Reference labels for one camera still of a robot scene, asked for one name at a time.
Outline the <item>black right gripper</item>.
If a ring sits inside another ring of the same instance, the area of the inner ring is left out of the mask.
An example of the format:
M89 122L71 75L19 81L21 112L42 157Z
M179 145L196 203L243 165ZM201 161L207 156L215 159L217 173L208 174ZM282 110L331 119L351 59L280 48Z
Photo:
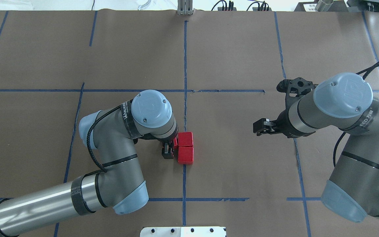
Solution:
M290 122L289 113L284 110L281 112L276 120L269 120L267 118L261 118L253 123L253 132L257 132L257 136L269 134L284 134L287 138L299 138L307 137L311 134L316 133L316 131L305 133L299 131Z

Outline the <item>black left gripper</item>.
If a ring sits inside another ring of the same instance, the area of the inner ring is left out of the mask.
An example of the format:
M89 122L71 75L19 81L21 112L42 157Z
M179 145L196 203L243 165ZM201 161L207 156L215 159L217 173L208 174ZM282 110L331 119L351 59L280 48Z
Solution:
M164 159L174 159L174 140L175 137L158 139L162 144L162 157Z

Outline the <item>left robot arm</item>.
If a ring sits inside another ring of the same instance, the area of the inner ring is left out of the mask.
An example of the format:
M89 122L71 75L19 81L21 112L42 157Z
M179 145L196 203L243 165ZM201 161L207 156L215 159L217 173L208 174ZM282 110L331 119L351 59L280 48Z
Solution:
M157 140L168 152L178 124L163 93L144 90L119 106L83 117L79 134L96 171L39 192L0 200L0 237L20 234L112 207L118 215L149 201L135 144Z

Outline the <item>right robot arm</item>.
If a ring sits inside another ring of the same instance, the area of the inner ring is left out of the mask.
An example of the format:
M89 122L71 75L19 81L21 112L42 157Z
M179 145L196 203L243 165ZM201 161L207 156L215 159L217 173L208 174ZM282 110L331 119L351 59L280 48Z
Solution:
M253 132L294 139L335 126L349 134L321 201L351 222L379 219L379 99L370 84L343 72L318 85L298 77L282 80L276 88L286 94L285 110L276 120L254 122Z

